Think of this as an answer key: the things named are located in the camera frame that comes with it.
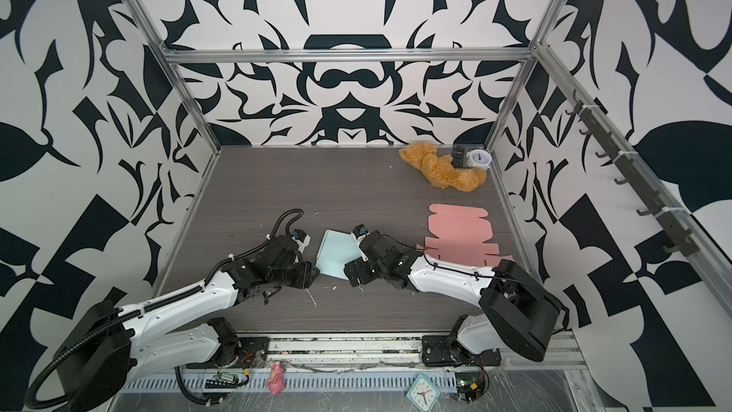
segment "clock face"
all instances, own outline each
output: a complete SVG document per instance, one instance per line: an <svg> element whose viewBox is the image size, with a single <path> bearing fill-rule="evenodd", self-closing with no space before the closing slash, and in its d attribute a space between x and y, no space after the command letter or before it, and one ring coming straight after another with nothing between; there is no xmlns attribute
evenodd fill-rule
<svg viewBox="0 0 732 412"><path fill-rule="evenodd" d="M418 377L408 392L409 399L420 409L430 410L439 396L439 391L423 377Z"/></svg>

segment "pink toy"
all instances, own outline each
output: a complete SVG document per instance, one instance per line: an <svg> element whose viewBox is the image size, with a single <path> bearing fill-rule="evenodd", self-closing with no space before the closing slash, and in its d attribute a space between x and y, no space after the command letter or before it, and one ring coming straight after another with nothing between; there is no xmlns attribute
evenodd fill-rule
<svg viewBox="0 0 732 412"><path fill-rule="evenodd" d="M501 259L498 243L484 243L493 237L493 228L485 219L484 208L432 204L434 215L428 219L430 232L437 236L425 237L426 251L431 257L464 266L497 266Z"/></svg>
<svg viewBox="0 0 732 412"><path fill-rule="evenodd" d="M282 379L283 372L284 371L279 365L279 362L272 363L272 368L270 369L270 380L264 384L264 386L270 389L272 394L280 393L285 389L285 380Z"/></svg>

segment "teddy bear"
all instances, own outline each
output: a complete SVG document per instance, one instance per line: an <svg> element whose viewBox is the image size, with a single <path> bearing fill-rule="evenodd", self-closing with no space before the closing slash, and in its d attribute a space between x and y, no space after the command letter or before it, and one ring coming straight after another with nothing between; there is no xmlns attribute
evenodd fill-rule
<svg viewBox="0 0 732 412"><path fill-rule="evenodd" d="M414 142L399 150L399 156L429 180L433 187L454 187L470 192L485 182L483 169L455 169L453 157L437 157L437 145L428 142Z"/></svg>

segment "white alarm clock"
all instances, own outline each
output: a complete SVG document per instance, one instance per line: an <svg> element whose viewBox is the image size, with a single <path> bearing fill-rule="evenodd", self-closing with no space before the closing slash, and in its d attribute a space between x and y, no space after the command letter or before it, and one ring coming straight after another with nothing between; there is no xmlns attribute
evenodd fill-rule
<svg viewBox="0 0 732 412"><path fill-rule="evenodd" d="M407 398L423 412L430 412L439 397L440 390L424 374L417 375L407 392Z"/></svg>

